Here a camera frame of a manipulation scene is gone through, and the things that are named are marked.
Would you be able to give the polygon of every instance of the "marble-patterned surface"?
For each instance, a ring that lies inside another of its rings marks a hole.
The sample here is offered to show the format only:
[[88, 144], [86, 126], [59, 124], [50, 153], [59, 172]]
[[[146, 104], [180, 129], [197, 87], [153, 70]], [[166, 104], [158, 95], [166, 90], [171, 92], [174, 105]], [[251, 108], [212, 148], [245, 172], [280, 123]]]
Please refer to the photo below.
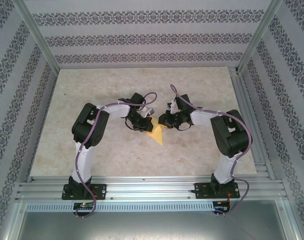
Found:
[[[165, 112], [174, 97], [169, 85], [188, 94], [197, 106], [220, 111], [238, 109], [227, 67], [106, 68], [61, 70], [32, 176], [69, 176], [75, 161], [71, 128], [84, 104], [105, 105], [134, 92], [154, 91], [154, 116]], [[163, 146], [147, 134], [128, 129], [123, 119], [109, 121], [96, 147], [93, 176], [196, 176], [210, 175], [218, 165], [210, 127], [192, 126], [187, 131], [163, 128]], [[251, 153], [240, 161], [236, 174], [256, 174]]]

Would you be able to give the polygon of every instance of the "yellow paper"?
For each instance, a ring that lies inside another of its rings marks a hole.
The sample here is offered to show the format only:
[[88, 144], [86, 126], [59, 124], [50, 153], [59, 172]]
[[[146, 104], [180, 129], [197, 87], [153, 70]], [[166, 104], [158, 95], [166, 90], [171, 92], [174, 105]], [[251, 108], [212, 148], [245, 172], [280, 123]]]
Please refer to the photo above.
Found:
[[161, 146], [163, 145], [163, 137], [162, 137], [162, 129], [158, 124], [158, 120], [152, 117], [153, 130], [152, 132], [148, 132], [147, 134], [151, 136], [156, 142], [158, 142]]

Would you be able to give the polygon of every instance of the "patterned wallpaper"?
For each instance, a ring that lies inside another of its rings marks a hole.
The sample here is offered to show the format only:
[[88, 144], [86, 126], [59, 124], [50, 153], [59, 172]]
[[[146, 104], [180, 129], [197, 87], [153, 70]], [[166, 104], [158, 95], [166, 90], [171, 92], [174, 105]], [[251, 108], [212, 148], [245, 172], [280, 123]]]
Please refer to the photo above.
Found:
[[0, 237], [29, 173], [55, 81], [12, 2], [0, 0]]
[[27, 0], [60, 67], [236, 67], [270, 0]]
[[243, 78], [304, 237], [304, 0], [282, 2]]

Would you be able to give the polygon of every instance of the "gray metal panel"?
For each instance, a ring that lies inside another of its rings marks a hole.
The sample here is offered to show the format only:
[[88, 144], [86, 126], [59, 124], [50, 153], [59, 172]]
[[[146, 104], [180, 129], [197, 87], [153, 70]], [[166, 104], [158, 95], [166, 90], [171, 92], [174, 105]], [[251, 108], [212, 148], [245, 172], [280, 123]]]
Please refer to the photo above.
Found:
[[[281, 180], [270, 180], [264, 163], [256, 164], [257, 175], [241, 175], [250, 183], [250, 191], [245, 200], [287, 200]], [[63, 185], [67, 177], [33, 177], [31, 182], [21, 183], [16, 201], [61, 202]], [[195, 198], [194, 183], [210, 182], [210, 176], [186, 177], [93, 177], [92, 183], [107, 184], [105, 202], [175, 202], [199, 201]], [[239, 182], [241, 195], [246, 184]]]
[[274, 201], [247, 201], [232, 215], [211, 212], [25, 213], [20, 240], [283, 240]]

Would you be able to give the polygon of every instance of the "purple cable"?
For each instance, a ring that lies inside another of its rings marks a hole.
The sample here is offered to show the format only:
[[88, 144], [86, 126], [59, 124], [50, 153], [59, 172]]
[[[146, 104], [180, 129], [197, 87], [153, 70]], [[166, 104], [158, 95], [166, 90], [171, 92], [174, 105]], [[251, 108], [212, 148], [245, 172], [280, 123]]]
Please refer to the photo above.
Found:
[[96, 209], [96, 198], [95, 198], [95, 195], [94, 195], [94, 193], [92, 193], [92, 191], [90, 190], [90, 188], [88, 188], [88, 186], [85, 184], [85, 182], [83, 181], [83, 179], [82, 179], [82, 177], [81, 177], [81, 174], [79, 173], [79, 169], [78, 169], [78, 157], [79, 157], [79, 155], [80, 155], [80, 153], [81, 153], [81, 151], [82, 151], [83, 146], [87, 143], [87, 141], [88, 141], [88, 140], [90, 139], [90, 137], [92, 136], [92, 134], [93, 134], [93, 132], [94, 132], [94, 128], [95, 128], [95, 126], [96, 126], [96, 123], [97, 123], [97, 121], [98, 121], [98, 117], [99, 117], [101, 111], [103, 111], [103, 109], [105, 109], [105, 108], [108, 108], [108, 107], [114, 106], [114, 105], [128, 105], [128, 106], [137, 106], [137, 107], [140, 106], [140, 107], [143, 107], [143, 106], [152, 104], [153, 102], [155, 102], [155, 100], [156, 100], [156, 98], [157, 98], [157, 94], [156, 94], [155, 92], [152, 91], [152, 92], [148, 93], [147, 95], [145, 95], [144, 98], [146, 98], [146, 97], [147, 97], [148, 95], [150, 95], [150, 94], [154, 94], [154, 95], [155, 95], [154, 99], [153, 99], [152, 101], [146, 102], [146, 103], [144, 103], [144, 104], [134, 104], [134, 103], [127, 103], [127, 102], [125, 102], [125, 103], [124, 103], [124, 102], [120, 102], [120, 103], [119, 103], [119, 102], [115, 102], [115, 103], [109, 103], [109, 104], [107, 104], [107, 105], [105, 105], [105, 106], [103, 106], [103, 107], [101, 107], [101, 108], [99, 109], [99, 111], [98, 111], [98, 113], [97, 113], [97, 115], [96, 115], [95, 121], [94, 121], [94, 123], [93, 123], [93, 126], [92, 126], [92, 128], [91, 128], [91, 131], [90, 131], [89, 134], [87, 135], [87, 137], [86, 137], [86, 139], [84, 140], [84, 142], [81, 143], [81, 146], [80, 146], [80, 148], [78, 149], [78, 152], [77, 152], [77, 155], [76, 155], [76, 159], [75, 159], [76, 174], [77, 174], [78, 178], [80, 179], [82, 185], [85, 187], [85, 189], [86, 189], [86, 190], [91, 194], [91, 196], [93, 197], [94, 207], [93, 207], [92, 211], [91, 211], [89, 214], [85, 215], [85, 216], [79, 216], [79, 215], [77, 215], [77, 212], [78, 212], [78, 210], [79, 210], [79, 208], [78, 208], [78, 209], [75, 211], [75, 215], [76, 215], [77, 218], [80, 218], [80, 219], [81, 219], [81, 218], [82, 218], [82, 219], [87, 218], [87, 217], [91, 216], [91, 215], [94, 213], [95, 209]]
[[246, 133], [247, 133], [249, 144], [248, 144], [246, 150], [245, 150], [242, 154], [240, 154], [239, 156], [237, 156], [237, 157], [235, 158], [235, 161], [234, 161], [233, 166], [232, 166], [232, 169], [231, 169], [231, 176], [232, 176], [232, 178], [235, 179], [235, 180], [237, 180], [237, 181], [241, 181], [241, 182], [246, 183], [247, 189], [246, 189], [244, 195], [242, 196], [242, 198], [239, 200], [239, 202], [238, 202], [231, 210], [229, 210], [227, 213], [224, 213], [224, 215], [228, 215], [229, 213], [231, 213], [233, 210], [235, 210], [235, 209], [239, 206], [239, 204], [244, 200], [244, 198], [246, 198], [247, 193], [248, 193], [248, 191], [249, 191], [249, 189], [250, 189], [250, 184], [249, 184], [248, 181], [246, 181], [246, 180], [244, 180], [244, 179], [240, 179], [240, 178], [238, 178], [238, 177], [235, 177], [235, 176], [233, 176], [233, 174], [234, 174], [234, 169], [235, 169], [235, 167], [236, 167], [236, 164], [237, 164], [238, 160], [239, 160], [242, 156], [244, 156], [244, 155], [251, 149], [251, 146], [252, 146], [252, 135], [251, 135], [249, 129], [247, 128], [247, 126], [246, 126], [241, 120], [239, 120], [237, 117], [235, 117], [235, 116], [233, 116], [233, 115], [230, 115], [230, 114], [228, 114], [228, 113], [226, 113], [226, 112], [213, 111], [213, 110], [208, 110], [208, 109], [203, 109], [203, 108], [196, 107], [195, 105], [193, 105], [193, 104], [191, 104], [190, 102], [188, 102], [188, 101], [186, 101], [185, 99], [183, 99], [183, 98], [178, 94], [177, 89], [176, 89], [176, 87], [175, 87], [173, 84], [171, 84], [170, 87], [171, 87], [171, 89], [173, 90], [173, 92], [175, 93], [175, 95], [176, 95], [177, 97], [179, 97], [183, 102], [185, 102], [187, 105], [191, 106], [192, 108], [194, 108], [194, 109], [196, 109], [196, 110], [198, 110], [198, 111], [201, 111], [201, 112], [205, 112], [205, 113], [209, 113], [209, 114], [224, 115], [224, 116], [227, 116], [227, 117], [229, 117], [229, 118], [231, 118], [231, 119], [234, 119], [234, 120], [237, 121], [240, 125], [242, 125], [242, 127], [245, 129], [245, 131], [246, 131]]

